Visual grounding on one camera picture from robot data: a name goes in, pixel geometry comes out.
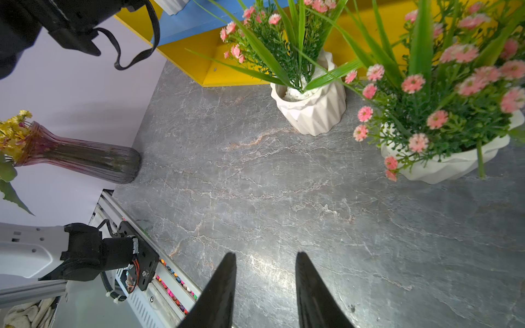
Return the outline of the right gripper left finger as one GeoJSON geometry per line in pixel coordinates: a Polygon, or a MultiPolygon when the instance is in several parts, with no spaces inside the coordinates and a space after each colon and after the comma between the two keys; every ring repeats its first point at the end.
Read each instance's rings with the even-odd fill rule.
{"type": "Polygon", "coordinates": [[[228,252],[194,307],[178,328],[232,327],[237,276],[236,255],[228,252]]]}

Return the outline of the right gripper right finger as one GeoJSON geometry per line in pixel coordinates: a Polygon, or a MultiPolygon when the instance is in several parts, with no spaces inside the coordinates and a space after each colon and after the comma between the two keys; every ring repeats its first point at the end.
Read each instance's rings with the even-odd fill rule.
{"type": "Polygon", "coordinates": [[[298,252],[295,274],[300,327],[354,328],[335,302],[306,252],[298,252]]]}

